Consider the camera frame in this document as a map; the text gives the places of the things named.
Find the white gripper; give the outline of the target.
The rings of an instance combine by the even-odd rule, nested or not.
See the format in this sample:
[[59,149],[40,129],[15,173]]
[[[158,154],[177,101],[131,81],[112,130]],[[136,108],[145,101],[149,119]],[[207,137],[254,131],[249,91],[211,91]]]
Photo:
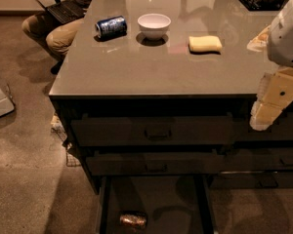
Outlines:
[[[247,49],[262,52],[268,43],[270,26],[249,41]],[[260,81],[257,101],[251,109],[249,124],[255,131],[265,131],[293,101],[293,68],[281,66],[274,74],[265,73]]]

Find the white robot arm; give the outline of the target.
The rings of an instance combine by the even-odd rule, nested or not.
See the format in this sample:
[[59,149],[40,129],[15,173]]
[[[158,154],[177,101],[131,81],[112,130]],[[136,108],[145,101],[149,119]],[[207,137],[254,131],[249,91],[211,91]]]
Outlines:
[[251,109],[251,128],[264,131],[293,101],[293,0],[247,48],[255,52],[266,50],[269,60],[278,65],[276,73],[264,74]]

